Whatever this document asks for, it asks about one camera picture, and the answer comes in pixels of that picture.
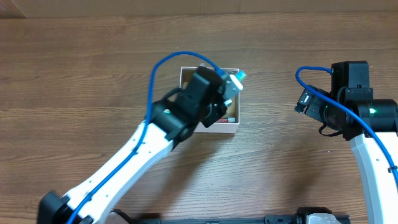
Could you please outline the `colgate toothpaste tube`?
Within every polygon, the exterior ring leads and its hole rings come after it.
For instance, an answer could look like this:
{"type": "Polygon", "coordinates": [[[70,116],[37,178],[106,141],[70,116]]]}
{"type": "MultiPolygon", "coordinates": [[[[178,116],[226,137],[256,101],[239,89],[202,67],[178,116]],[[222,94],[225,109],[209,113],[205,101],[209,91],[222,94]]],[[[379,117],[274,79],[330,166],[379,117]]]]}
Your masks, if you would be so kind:
{"type": "Polygon", "coordinates": [[[235,123],[236,118],[235,117],[227,117],[227,118],[220,118],[217,123],[235,123]]]}

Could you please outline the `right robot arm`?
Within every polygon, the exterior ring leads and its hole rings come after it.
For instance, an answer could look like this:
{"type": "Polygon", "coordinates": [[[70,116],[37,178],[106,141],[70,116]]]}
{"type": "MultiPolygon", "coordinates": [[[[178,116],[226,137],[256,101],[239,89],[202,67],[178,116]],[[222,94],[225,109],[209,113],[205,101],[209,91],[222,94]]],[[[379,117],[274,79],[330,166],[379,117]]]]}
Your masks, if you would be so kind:
{"type": "Polygon", "coordinates": [[[397,103],[375,99],[366,61],[345,61],[324,71],[331,76],[325,91],[295,78],[303,86],[295,111],[321,122],[349,142],[359,167],[369,223],[397,223],[397,103]]]}

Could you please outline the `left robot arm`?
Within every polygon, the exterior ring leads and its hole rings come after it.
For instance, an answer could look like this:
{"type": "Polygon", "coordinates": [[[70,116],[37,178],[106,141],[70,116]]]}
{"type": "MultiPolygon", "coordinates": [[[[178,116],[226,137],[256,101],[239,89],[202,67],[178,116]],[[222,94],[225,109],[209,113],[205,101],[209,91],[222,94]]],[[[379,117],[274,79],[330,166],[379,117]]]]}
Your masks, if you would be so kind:
{"type": "Polygon", "coordinates": [[[124,194],[159,160],[190,138],[199,124],[221,119],[243,90],[243,71],[199,66],[183,88],[150,102],[145,120],[99,170],[63,197],[46,194],[37,223],[104,223],[124,194]]]}

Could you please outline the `green toothbrush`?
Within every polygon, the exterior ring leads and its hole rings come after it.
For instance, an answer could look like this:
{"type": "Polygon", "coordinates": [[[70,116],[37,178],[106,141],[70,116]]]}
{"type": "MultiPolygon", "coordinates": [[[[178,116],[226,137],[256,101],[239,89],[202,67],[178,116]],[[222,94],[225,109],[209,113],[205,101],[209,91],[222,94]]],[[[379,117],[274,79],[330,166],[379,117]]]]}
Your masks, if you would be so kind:
{"type": "Polygon", "coordinates": [[[240,70],[238,73],[235,74],[235,76],[240,82],[243,82],[244,79],[247,77],[246,73],[243,70],[240,70]]]}

